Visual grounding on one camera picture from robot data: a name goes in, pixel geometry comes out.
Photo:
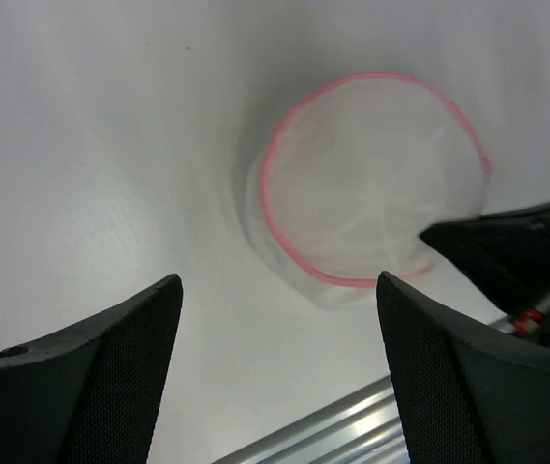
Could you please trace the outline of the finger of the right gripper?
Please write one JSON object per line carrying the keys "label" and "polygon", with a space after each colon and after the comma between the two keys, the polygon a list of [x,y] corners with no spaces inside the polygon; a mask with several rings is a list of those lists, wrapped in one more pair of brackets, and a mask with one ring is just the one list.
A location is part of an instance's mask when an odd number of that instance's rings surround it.
{"label": "finger of the right gripper", "polygon": [[420,239],[506,314],[550,285],[550,201],[498,214],[435,223]]}

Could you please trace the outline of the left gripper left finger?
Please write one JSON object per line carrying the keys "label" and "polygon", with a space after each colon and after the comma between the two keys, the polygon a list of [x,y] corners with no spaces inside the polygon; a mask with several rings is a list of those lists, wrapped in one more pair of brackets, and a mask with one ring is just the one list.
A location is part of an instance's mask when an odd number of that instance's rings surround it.
{"label": "left gripper left finger", "polygon": [[183,304],[169,275],[0,352],[0,463],[144,463]]}

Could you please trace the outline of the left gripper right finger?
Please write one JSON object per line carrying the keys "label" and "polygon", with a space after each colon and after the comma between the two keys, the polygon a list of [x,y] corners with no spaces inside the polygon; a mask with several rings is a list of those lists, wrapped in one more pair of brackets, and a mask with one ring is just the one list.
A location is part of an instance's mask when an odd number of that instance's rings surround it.
{"label": "left gripper right finger", "polygon": [[550,348],[383,272],[377,312],[413,463],[550,463]]}

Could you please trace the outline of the pink-zip white laundry bag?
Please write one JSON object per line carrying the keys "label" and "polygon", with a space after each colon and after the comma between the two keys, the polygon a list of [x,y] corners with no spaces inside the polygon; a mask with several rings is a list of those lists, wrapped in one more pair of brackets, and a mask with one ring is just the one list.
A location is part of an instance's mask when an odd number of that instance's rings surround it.
{"label": "pink-zip white laundry bag", "polygon": [[438,88],[361,72],[295,103],[246,173],[238,208],[252,250],[323,310],[371,303],[383,271],[430,272],[421,232],[474,218],[493,165],[475,127]]}

